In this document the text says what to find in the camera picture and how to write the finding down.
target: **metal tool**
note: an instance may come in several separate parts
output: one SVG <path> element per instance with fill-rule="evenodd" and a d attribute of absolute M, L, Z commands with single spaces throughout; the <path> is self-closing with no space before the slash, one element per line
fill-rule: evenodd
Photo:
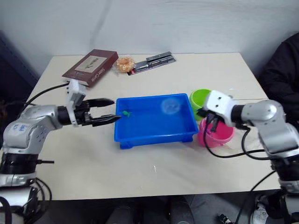
<path fill-rule="evenodd" d="M 138 62 L 135 64 L 134 68 L 128 72 L 128 75 L 133 75 L 142 71 L 153 69 L 162 65 L 175 62 L 176 59 L 172 56 L 171 52 L 168 51 L 163 54 L 155 55 L 152 57 L 146 58 L 146 61 Z"/>

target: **black cable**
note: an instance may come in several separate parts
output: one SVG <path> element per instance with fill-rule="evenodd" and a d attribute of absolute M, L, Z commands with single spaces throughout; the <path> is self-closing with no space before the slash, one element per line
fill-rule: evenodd
<path fill-rule="evenodd" d="M 69 84 L 69 83 L 65 83 L 65 84 L 62 84 L 62 85 L 53 86 L 53 87 L 51 87 L 51 88 L 48 88 L 48 89 L 43 90 L 43 91 L 41 91 L 40 93 L 36 94 L 33 98 L 31 98 L 30 100 L 28 100 L 28 101 L 24 104 L 24 106 L 23 106 L 23 108 L 22 108 L 22 110 L 21 110 L 21 112 L 20 112 L 20 114 L 19 114 L 18 117 L 20 117 L 21 113 L 26 109 L 26 107 L 27 107 L 29 104 L 31 104 L 33 100 L 35 100 L 36 98 L 38 98 L 40 95 L 42 95 L 42 94 L 44 94 L 44 93 L 46 93 L 46 92 L 48 92 L 48 91 L 50 91 L 50 90 L 54 90 L 54 89 L 58 89 L 58 88 L 60 88 L 60 87 L 67 86 L 68 84 Z"/>
<path fill-rule="evenodd" d="M 243 211 L 243 209 L 244 209 L 244 207 L 245 207 L 245 204 L 246 204 L 246 202 L 248 201 L 248 199 L 249 199 L 249 196 L 250 196 L 250 194 L 254 191 L 254 189 L 261 183 L 261 182 L 263 182 L 264 180 L 266 180 L 269 176 L 271 176 L 273 173 L 275 173 L 276 171 L 272 171 L 272 172 L 270 172 L 268 175 L 266 175 L 263 179 L 261 179 L 256 185 L 254 185 L 254 187 L 250 190 L 250 192 L 248 192 L 248 194 L 246 195 L 246 197 L 245 197 L 245 199 L 244 199 L 244 201 L 243 201 L 243 204 L 242 204 L 242 206 L 241 206 L 241 208 L 240 208 L 240 211 L 239 211 L 239 214 L 238 214 L 238 216 L 237 216 L 237 219 L 235 220 L 235 224 L 238 224 L 238 222 L 239 222 L 239 219 L 240 219 L 240 217 L 241 217 L 241 214 L 242 214 L 242 211 Z"/>
<path fill-rule="evenodd" d="M 4 197 L 0 196 L 0 203 L 3 205 L 3 209 L 4 209 L 5 224 L 12 224 L 13 218 L 12 218 L 12 213 L 8 201 Z"/>
<path fill-rule="evenodd" d="M 45 210 L 45 200 L 46 200 L 45 192 L 43 190 L 43 187 L 40 185 L 40 183 L 38 181 L 36 181 L 36 185 L 38 186 L 39 191 L 41 192 L 41 195 L 42 195 L 42 200 L 43 200 L 42 210 L 44 211 Z"/>
<path fill-rule="evenodd" d="M 38 211 L 33 217 L 31 217 L 29 220 L 26 220 L 25 224 L 33 224 L 37 220 L 39 220 L 48 211 L 50 202 L 52 201 L 52 191 L 51 191 L 50 187 L 44 181 L 42 181 L 41 179 L 36 177 L 36 184 L 38 182 L 40 182 L 42 184 L 42 186 L 41 186 L 42 191 L 43 191 L 43 186 L 45 186 L 47 188 L 47 190 L 49 192 L 49 204 L 43 211 Z"/>
<path fill-rule="evenodd" d="M 207 145 L 207 142 L 206 142 L 207 127 L 209 126 L 209 124 L 210 124 L 212 121 L 213 121 L 213 120 L 208 121 L 208 120 L 206 119 L 206 126 L 205 126 L 204 136 L 203 136 L 205 146 L 206 146 L 207 150 L 210 152 L 210 154 L 212 154 L 213 156 L 216 156 L 216 157 L 218 157 L 218 158 L 223 158 L 223 159 L 226 159 L 226 158 L 233 158 L 233 157 L 237 157 L 237 156 L 241 156 L 241 155 L 246 155 L 246 153 L 238 153 L 238 154 L 234 154 L 234 155 L 217 155 L 217 154 L 213 153 L 212 150 L 210 149 L 210 147 Z M 262 149 L 251 150 L 251 151 L 248 151 L 247 153 L 250 154 L 250 153 L 260 153 L 260 152 L 264 152 L 264 150 L 262 150 Z"/>
<path fill-rule="evenodd" d="M 270 160 L 270 157 L 255 157 L 250 155 L 246 150 L 245 150 L 245 139 L 246 136 L 248 135 L 248 133 L 250 132 L 251 128 L 250 127 L 245 127 L 246 128 L 246 132 L 244 133 L 243 137 L 242 137 L 242 142 L 241 142 L 241 146 L 242 146 L 242 150 L 243 152 L 249 156 L 251 159 L 255 159 L 255 160 Z"/>
<path fill-rule="evenodd" d="M 5 104 L 5 105 L 6 106 L 8 106 L 8 105 L 18 105 L 18 104 L 24 105 L 25 103 L 26 103 L 26 100 L 24 100 L 24 101 L 18 101 L 18 100 L 16 100 L 16 101 L 13 101 L 13 102 Z"/>
<path fill-rule="evenodd" d="M 36 180 L 38 180 L 40 183 L 42 183 L 46 187 L 46 189 L 48 190 L 48 192 L 49 192 L 49 204 L 48 204 L 48 207 L 45 210 L 45 212 L 46 212 L 49 209 L 50 203 L 52 201 L 52 191 L 51 191 L 50 187 L 44 181 L 42 181 L 38 177 L 36 178 Z"/>

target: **pink bucket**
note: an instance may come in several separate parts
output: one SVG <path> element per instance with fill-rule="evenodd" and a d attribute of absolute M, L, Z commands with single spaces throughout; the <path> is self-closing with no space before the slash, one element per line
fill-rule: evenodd
<path fill-rule="evenodd" d="M 197 135 L 199 144 L 204 147 L 205 147 L 205 142 L 204 142 L 205 127 L 206 127 L 206 118 L 200 122 L 199 133 Z M 222 146 L 223 144 L 229 142 L 233 138 L 235 133 L 233 127 L 228 127 L 226 126 L 226 124 L 222 123 L 221 121 L 218 123 L 216 132 L 210 132 L 211 128 L 212 128 L 212 124 L 209 124 L 206 133 L 206 143 L 210 148 Z"/>

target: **blue bin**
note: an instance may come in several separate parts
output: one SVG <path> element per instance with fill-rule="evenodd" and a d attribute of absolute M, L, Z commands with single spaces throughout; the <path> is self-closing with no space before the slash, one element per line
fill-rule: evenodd
<path fill-rule="evenodd" d="M 187 94 L 119 98 L 114 141 L 121 149 L 134 146 L 190 142 L 198 132 Z"/>

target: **robot label sticker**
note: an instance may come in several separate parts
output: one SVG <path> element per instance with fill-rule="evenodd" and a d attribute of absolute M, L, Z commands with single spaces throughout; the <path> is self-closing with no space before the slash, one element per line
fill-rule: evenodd
<path fill-rule="evenodd" d="M 13 136 L 19 135 L 19 134 L 23 134 L 24 132 L 26 132 L 28 128 L 28 125 L 25 123 L 17 123 L 14 124 L 11 128 L 10 128 L 10 134 L 12 134 Z"/>

